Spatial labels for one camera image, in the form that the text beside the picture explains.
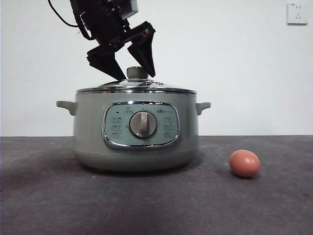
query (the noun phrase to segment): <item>stainless steel rim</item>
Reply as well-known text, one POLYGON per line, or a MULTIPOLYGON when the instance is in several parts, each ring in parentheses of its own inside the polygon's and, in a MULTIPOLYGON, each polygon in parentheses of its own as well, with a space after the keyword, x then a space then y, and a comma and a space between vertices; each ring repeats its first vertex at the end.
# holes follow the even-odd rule
POLYGON ((153 88, 153 87, 100 87, 100 88, 85 88, 79 89, 77 93, 85 93, 85 92, 100 92, 100 93, 116 93, 123 91, 124 93, 150 93, 150 92, 172 92, 172 93, 188 93, 188 94, 197 94, 196 91, 187 90, 187 89, 179 89, 179 88, 153 88))
POLYGON ((76 92, 76 95, 80 94, 104 94, 104 93, 125 93, 125 94, 182 94, 182 95, 196 95, 197 93, 186 93, 186 92, 166 92, 166 91, 134 91, 134 90, 119 90, 119 91, 85 91, 82 92, 81 90, 78 90, 76 92))

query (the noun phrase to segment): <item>lid rim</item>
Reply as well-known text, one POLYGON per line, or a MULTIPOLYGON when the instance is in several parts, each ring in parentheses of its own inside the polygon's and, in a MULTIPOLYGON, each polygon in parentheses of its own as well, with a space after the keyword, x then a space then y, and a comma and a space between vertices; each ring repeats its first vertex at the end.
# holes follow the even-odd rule
POLYGON ((101 92, 101 91, 122 91, 122 90, 135 90, 135 91, 160 91, 160 92, 177 92, 197 94, 196 91, 181 89, 181 88, 157 88, 157 87, 97 87, 97 88, 84 88, 79 89, 76 93, 82 92, 101 92))

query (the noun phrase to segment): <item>egg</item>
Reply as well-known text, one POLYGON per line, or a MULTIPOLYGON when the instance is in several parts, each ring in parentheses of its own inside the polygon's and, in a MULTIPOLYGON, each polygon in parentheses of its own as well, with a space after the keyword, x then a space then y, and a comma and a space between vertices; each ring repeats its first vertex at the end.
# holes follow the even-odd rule
POLYGON ((230 155, 229 166, 237 175, 249 178, 259 172, 261 163, 253 152, 241 149, 230 155))

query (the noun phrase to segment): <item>pot handle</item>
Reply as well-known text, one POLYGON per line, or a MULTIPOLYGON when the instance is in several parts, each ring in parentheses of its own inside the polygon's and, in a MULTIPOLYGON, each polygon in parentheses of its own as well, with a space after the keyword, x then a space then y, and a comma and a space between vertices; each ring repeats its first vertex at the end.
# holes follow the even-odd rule
POLYGON ((200 115, 204 109, 211 107, 211 102, 196 103, 197 115, 200 115))
POLYGON ((72 116, 76 115, 77 103, 71 101, 57 101, 57 107, 67 109, 72 116))

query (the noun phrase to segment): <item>lid knob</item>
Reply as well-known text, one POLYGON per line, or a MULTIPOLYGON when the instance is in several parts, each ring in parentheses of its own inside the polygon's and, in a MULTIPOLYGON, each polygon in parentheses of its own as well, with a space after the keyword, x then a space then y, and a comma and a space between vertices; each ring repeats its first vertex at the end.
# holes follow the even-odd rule
POLYGON ((134 66, 127 68, 127 77, 129 79, 147 79, 149 75, 143 67, 134 66))

